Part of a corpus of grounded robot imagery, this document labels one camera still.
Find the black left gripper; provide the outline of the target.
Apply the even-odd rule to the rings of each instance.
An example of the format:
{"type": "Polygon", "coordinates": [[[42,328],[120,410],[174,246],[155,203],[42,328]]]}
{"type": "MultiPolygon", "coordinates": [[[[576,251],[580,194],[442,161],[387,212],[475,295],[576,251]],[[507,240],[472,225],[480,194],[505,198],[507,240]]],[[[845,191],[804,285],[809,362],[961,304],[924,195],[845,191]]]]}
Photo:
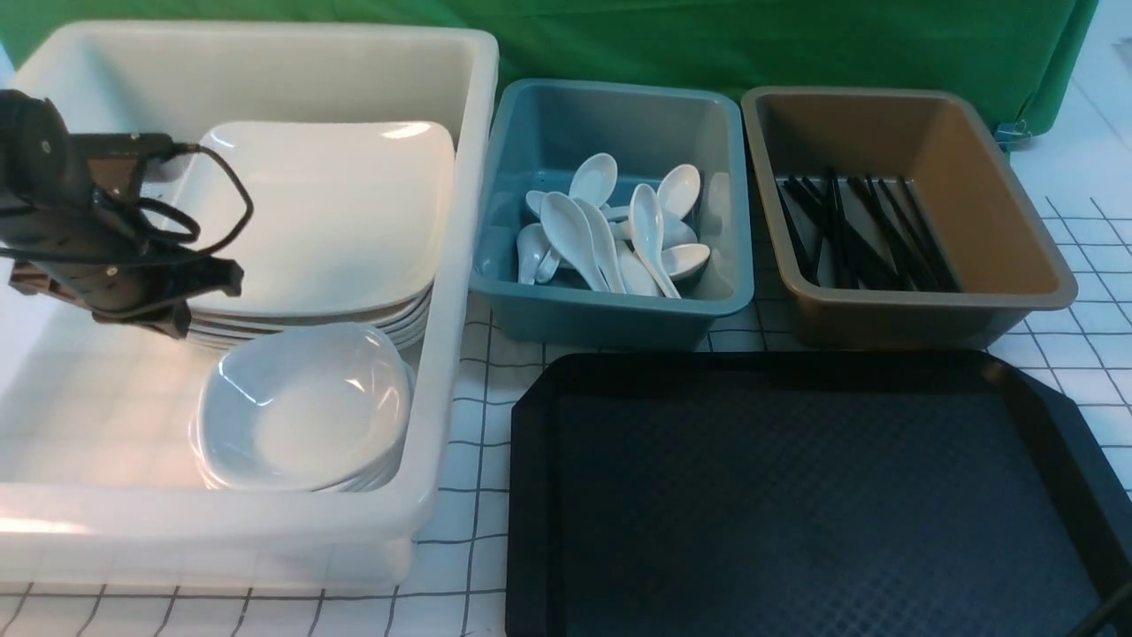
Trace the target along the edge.
{"type": "Polygon", "coordinates": [[[242,294],[234,259],[151,265],[185,250],[142,213],[146,163],[168,134],[72,134],[46,98],[3,92],[3,255],[44,275],[26,295],[55,295],[102,322],[185,337],[181,298],[242,294]]]}

